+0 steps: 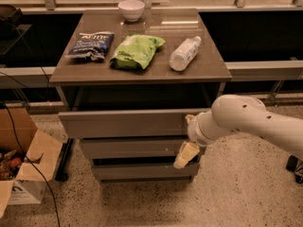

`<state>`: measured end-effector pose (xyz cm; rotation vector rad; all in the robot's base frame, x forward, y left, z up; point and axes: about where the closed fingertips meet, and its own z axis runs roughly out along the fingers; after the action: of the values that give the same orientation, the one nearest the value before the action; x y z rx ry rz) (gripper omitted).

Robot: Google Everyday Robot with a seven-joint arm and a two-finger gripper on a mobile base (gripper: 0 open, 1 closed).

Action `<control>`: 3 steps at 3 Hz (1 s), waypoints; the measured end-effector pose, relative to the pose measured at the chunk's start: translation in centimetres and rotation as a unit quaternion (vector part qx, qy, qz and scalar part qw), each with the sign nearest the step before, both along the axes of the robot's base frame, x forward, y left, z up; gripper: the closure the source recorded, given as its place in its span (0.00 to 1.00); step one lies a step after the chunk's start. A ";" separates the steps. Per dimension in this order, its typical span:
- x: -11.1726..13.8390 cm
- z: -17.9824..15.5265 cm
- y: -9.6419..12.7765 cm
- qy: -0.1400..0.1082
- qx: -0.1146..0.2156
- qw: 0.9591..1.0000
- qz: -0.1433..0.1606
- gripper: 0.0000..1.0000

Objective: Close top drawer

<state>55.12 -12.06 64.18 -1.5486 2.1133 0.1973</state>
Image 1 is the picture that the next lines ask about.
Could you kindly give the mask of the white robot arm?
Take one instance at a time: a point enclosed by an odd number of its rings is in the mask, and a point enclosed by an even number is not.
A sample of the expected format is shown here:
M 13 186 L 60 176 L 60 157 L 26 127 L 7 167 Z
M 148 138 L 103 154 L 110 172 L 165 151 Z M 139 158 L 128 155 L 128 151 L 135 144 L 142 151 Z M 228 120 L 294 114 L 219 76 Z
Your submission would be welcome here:
M 173 163 L 184 168 L 202 148 L 227 135 L 245 132 L 260 137 L 303 160 L 303 120 L 271 113 L 257 98 L 223 95 L 206 113 L 188 114 L 187 136 Z

